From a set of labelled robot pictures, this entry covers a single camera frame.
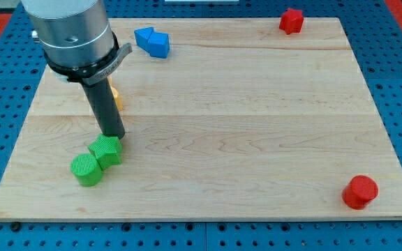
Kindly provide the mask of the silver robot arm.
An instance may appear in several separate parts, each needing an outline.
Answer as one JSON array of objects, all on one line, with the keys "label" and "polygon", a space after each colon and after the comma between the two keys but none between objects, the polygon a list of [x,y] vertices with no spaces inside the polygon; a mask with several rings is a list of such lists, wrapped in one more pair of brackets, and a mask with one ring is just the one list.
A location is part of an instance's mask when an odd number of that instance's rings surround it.
[{"label": "silver robot arm", "polygon": [[108,77],[132,52],[121,46],[101,0],[22,0],[45,60],[68,82],[81,84],[101,132],[125,135]]}]

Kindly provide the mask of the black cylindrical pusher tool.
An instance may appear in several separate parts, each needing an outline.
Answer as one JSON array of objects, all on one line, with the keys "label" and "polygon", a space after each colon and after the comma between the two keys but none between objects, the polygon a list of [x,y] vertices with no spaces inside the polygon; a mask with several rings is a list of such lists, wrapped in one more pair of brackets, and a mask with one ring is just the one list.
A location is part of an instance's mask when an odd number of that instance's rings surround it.
[{"label": "black cylindrical pusher tool", "polygon": [[125,128],[107,79],[91,86],[82,85],[101,132],[107,137],[122,139]]}]

